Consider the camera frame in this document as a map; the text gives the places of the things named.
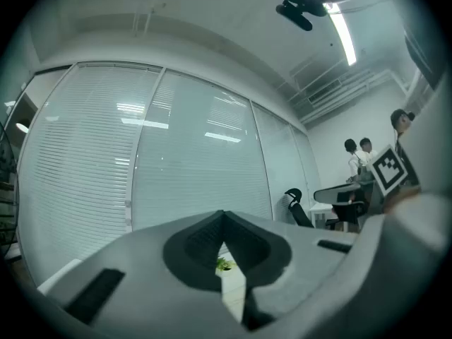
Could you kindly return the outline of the long ceiling light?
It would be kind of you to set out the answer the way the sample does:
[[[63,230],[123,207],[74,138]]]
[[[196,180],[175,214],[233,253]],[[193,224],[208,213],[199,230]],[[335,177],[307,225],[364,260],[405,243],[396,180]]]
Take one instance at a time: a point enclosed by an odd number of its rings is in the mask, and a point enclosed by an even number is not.
[[[357,57],[352,37],[342,11],[340,10],[339,5],[337,5],[336,3],[326,3],[324,4],[324,7],[326,8],[327,13],[330,16],[330,19],[336,29],[338,37],[340,38],[347,63],[349,66],[352,66],[357,62]]]

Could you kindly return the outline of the white window blinds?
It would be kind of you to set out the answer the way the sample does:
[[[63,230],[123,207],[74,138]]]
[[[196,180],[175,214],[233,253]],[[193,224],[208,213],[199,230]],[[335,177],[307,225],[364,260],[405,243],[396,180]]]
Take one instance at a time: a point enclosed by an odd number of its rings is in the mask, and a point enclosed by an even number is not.
[[[178,71],[79,63],[35,115],[19,162],[20,247],[36,285],[122,235],[213,210],[290,223],[320,187],[308,137]]]

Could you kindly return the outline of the person's right forearm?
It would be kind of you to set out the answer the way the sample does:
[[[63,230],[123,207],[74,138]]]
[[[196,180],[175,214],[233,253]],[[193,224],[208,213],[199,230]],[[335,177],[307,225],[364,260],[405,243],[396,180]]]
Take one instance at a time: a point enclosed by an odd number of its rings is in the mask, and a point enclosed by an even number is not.
[[[382,213],[391,212],[399,203],[411,199],[421,192],[420,186],[402,186],[385,197]]]

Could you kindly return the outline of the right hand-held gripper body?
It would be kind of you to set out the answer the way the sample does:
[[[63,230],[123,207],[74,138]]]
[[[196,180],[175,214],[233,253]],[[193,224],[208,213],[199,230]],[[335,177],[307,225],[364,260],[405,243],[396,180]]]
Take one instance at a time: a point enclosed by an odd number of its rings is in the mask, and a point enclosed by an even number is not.
[[[401,189],[418,186],[412,182],[408,168],[391,144],[367,163],[367,169],[372,177],[370,198],[385,198]]]

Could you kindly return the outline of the ceiling air vent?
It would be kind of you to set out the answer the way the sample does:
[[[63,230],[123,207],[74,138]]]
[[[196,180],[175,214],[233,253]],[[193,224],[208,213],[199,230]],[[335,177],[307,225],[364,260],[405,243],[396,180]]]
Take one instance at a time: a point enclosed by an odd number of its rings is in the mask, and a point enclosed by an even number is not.
[[[395,71],[365,69],[344,73],[312,93],[304,89],[291,98],[291,103],[298,120],[307,124],[385,83],[395,83],[403,93],[407,92],[405,81]]]

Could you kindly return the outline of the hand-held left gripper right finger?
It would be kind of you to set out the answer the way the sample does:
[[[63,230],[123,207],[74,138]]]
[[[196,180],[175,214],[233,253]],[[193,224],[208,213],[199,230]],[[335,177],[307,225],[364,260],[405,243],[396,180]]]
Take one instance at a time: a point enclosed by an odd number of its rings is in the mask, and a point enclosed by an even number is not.
[[[255,331],[294,311],[351,250],[354,233],[226,211],[225,243],[245,277],[242,325]]]

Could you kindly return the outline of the green leafy plant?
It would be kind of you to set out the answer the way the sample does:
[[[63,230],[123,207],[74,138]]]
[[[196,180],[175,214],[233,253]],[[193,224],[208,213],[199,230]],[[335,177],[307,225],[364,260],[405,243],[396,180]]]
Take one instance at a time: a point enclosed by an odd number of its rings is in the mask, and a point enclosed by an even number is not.
[[[219,256],[216,262],[215,273],[219,275],[222,272],[232,270],[236,266],[237,264],[234,260],[229,260],[224,256]]]

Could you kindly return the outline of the grey office chair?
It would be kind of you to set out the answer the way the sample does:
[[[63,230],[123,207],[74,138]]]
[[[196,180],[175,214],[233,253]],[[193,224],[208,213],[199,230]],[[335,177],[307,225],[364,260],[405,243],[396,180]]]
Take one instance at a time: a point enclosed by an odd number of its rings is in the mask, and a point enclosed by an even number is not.
[[[343,184],[318,190],[314,193],[314,199],[318,203],[331,205],[334,218],[325,219],[326,229],[335,230],[336,225],[341,223],[344,232],[348,231],[346,225],[352,225],[357,232],[361,231],[369,202],[360,184]]]

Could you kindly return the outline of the black office chair with headrest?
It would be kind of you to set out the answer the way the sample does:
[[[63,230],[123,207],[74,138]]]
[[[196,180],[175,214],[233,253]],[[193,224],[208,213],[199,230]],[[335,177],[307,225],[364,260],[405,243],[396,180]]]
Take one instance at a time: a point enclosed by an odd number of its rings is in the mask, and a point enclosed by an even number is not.
[[[296,224],[300,227],[314,228],[312,221],[308,218],[303,207],[301,206],[302,192],[299,189],[292,188],[287,190],[285,195],[292,198],[288,209],[291,212]]]

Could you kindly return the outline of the small white table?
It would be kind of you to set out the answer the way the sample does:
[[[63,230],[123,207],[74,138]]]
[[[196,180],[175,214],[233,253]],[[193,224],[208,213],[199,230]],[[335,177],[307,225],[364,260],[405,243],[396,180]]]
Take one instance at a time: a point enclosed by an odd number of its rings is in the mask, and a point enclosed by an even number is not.
[[[311,223],[315,228],[323,229],[326,222],[336,218],[331,204],[315,203],[310,209]]]

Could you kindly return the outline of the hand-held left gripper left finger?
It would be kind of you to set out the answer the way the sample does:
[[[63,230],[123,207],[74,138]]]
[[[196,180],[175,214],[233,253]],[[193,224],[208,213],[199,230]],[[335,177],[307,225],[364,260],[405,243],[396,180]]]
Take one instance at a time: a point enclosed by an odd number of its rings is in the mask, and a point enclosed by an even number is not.
[[[136,230],[62,276],[37,306],[68,339],[236,339],[215,274],[222,212]]]

